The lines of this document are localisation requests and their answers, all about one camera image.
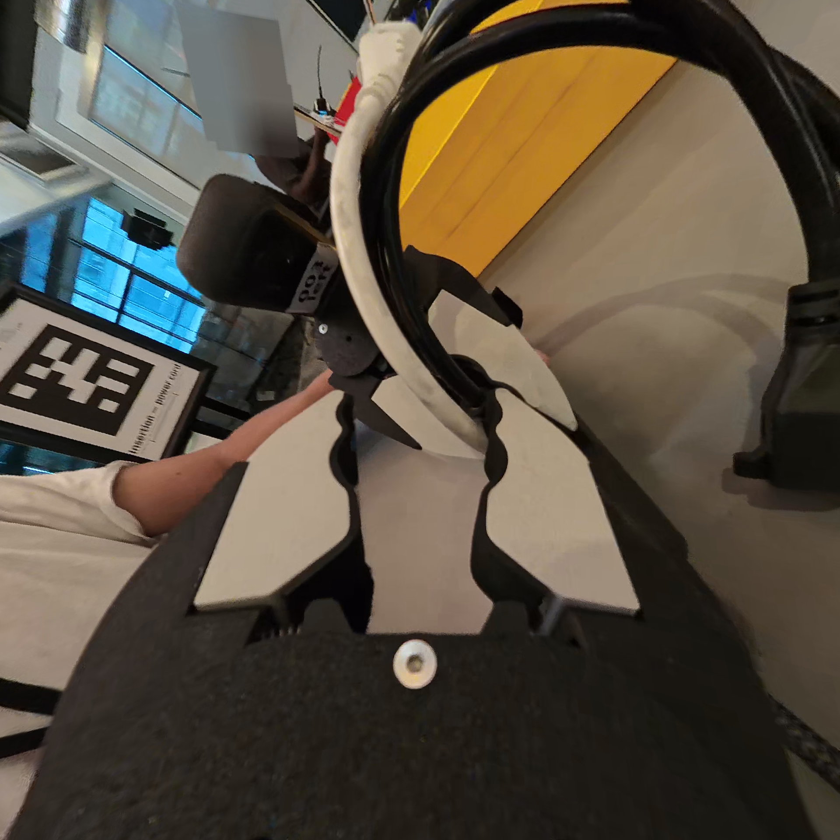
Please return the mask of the black power plug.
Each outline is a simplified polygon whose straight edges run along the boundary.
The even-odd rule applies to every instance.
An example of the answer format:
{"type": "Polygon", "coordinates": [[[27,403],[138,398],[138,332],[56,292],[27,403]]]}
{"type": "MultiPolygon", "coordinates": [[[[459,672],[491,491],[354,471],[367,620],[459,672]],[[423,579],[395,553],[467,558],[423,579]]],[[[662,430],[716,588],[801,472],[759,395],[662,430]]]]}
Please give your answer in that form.
{"type": "Polygon", "coordinates": [[[783,347],[761,398],[759,444],[732,471],[783,490],[839,491],[839,279],[788,290],[783,347]]]}

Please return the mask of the white desk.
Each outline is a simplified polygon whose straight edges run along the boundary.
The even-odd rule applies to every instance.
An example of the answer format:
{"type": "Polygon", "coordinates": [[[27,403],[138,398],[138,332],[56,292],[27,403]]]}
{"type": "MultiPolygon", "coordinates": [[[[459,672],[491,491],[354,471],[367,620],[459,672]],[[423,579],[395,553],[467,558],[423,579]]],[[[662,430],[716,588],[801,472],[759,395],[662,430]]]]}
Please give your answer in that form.
{"type": "Polygon", "coordinates": [[[838,493],[732,471],[760,440],[800,220],[747,109],[684,62],[485,269],[576,412],[686,537],[770,693],[838,745],[838,493]]]}

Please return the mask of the glass window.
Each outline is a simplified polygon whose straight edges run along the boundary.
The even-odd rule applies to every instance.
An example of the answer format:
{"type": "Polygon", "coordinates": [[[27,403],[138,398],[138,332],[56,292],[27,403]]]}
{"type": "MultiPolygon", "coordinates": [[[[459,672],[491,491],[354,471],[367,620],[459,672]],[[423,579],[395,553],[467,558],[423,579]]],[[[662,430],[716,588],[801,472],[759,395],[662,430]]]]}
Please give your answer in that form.
{"type": "Polygon", "coordinates": [[[90,199],[79,234],[72,306],[189,353],[206,307],[175,266],[175,247],[152,250],[128,238],[122,215],[90,199]]]}

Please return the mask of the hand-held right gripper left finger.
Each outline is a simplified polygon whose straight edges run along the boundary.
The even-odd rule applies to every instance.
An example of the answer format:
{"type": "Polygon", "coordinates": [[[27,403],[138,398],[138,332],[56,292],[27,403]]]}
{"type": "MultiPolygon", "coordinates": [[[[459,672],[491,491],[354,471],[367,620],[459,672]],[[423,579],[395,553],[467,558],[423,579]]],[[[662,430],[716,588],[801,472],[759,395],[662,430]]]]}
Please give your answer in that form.
{"type": "Polygon", "coordinates": [[[353,398],[332,391],[248,458],[196,591],[199,612],[303,613],[320,599],[371,612],[354,439],[353,398]]]}

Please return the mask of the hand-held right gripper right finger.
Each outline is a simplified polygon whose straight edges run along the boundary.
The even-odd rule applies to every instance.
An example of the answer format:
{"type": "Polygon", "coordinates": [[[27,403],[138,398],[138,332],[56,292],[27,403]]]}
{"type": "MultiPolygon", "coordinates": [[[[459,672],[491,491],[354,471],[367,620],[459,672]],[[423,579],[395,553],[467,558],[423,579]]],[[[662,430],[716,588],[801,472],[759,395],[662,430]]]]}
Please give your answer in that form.
{"type": "Polygon", "coordinates": [[[635,616],[640,603],[590,461],[561,425],[508,388],[487,394],[486,486],[471,573],[529,617],[565,608],[635,616]]]}

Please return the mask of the black wall-mounted box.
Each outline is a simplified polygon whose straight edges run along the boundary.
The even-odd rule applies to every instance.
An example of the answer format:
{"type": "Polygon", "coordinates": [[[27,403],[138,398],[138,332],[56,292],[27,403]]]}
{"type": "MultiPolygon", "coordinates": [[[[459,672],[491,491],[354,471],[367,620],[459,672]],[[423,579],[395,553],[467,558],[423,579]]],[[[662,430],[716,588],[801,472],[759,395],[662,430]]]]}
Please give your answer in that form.
{"type": "Polygon", "coordinates": [[[159,251],[173,245],[174,235],[165,221],[137,208],[131,213],[122,212],[121,230],[129,241],[148,250],[159,251]]]}

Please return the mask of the black framed marker sign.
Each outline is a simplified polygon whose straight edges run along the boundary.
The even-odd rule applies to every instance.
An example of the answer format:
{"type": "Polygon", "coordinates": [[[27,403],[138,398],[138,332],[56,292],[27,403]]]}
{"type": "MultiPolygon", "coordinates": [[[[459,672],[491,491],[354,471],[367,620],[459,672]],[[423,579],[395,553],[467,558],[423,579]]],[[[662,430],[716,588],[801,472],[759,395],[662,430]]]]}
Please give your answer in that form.
{"type": "Polygon", "coordinates": [[[179,455],[216,371],[41,292],[2,283],[4,442],[100,464],[179,455]]]}

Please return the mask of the person's left forearm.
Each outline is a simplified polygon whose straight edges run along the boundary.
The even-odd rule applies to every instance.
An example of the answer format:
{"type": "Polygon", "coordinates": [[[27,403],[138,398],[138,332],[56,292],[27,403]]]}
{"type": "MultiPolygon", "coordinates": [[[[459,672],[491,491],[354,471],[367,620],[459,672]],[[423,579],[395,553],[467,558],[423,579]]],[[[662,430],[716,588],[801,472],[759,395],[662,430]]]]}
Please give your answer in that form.
{"type": "Polygon", "coordinates": [[[226,473],[246,462],[275,432],[331,393],[331,371],[304,391],[249,419],[225,440],[190,454],[120,470],[112,499],[140,526],[144,539],[156,539],[182,522],[226,473]]]}

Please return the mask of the yellow board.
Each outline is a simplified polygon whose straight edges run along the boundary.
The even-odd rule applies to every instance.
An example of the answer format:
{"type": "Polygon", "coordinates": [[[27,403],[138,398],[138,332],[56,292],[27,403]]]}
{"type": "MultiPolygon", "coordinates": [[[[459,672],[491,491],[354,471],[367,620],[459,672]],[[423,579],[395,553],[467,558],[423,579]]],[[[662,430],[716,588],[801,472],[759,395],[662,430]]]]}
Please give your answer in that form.
{"type": "Polygon", "coordinates": [[[402,245],[477,277],[675,62],[626,48],[553,49],[460,82],[414,123],[402,245]]]}

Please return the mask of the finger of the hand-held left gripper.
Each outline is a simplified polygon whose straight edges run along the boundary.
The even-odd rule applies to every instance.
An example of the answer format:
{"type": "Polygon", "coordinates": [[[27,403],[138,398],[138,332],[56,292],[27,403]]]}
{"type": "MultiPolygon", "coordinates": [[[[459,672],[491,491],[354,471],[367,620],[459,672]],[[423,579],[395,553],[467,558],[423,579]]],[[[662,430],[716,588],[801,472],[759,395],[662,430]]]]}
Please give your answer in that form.
{"type": "Polygon", "coordinates": [[[447,427],[398,374],[333,372],[330,384],[352,396],[356,419],[399,444],[448,458],[485,457],[481,448],[472,447],[447,427]]]}
{"type": "Polygon", "coordinates": [[[449,354],[477,362],[492,381],[508,385],[571,432],[577,429],[563,387],[516,326],[501,324],[447,290],[437,294],[427,317],[449,354]]]}

